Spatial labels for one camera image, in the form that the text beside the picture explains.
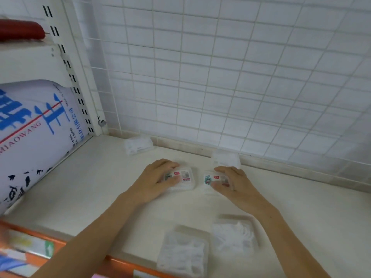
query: orange shelf edge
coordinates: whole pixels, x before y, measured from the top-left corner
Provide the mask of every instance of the orange shelf edge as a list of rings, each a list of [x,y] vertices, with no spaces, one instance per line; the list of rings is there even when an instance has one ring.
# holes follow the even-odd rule
[[[65,241],[59,240],[57,238],[53,238],[50,236],[47,236],[45,234],[42,234],[37,231],[33,231],[30,229],[26,229],[24,227],[10,224],[6,221],[0,220],[0,225],[7,227],[9,229],[19,231],[21,233],[25,233],[43,240],[47,240],[54,243],[54,250],[55,252],[58,252],[61,248],[63,248],[67,243]],[[48,259],[44,257],[40,257],[31,253],[26,253],[26,258],[28,262],[31,262],[34,266],[42,266],[45,262],[48,261]],[[126,277],[133,277],[133,271],[138,270],[141,272],[145,272],[147,274],[159,277],[159,278],[175,278],[174,276],[158,272],[156,270],[153,270],[151,268],[146,268],[144,266],[140,266],[137,264],[133,264],[131,262],[123,261],[118,258],[114,258],[110,255],[107,255],[102,262],[102,264],[99,266],[97,270],[97,274],[106,276],[109,278],[126,278]],[[9,272],[0,272],[0,278],[19,278],[21,276],[18,276],[16,274],[12,274]]]

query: white wire grid panel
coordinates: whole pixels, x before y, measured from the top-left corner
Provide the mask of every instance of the white wire grid panel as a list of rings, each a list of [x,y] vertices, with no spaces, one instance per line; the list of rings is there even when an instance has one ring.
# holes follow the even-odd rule
[[[370,182],[371,0],[74,0],[112,131]]]
[[[84,51],[77,51],[71,28],[78,23],[71,23],[73,15],[67,17],[68,7],[62,0],[0,0],[0,15],[10,19],[32,20],[38,22],[43,28],[48,39],[58,45],[62,61],[71,80],[71,90],[79,104],[81,116],[85,120],[90,135],[100,135],[107,129],[99,126],[98,122],[104,120],[104,113],[97,111],[101,108],[98,96],[90,92],[96,89],[94,79],[88,84],[80,55]]]

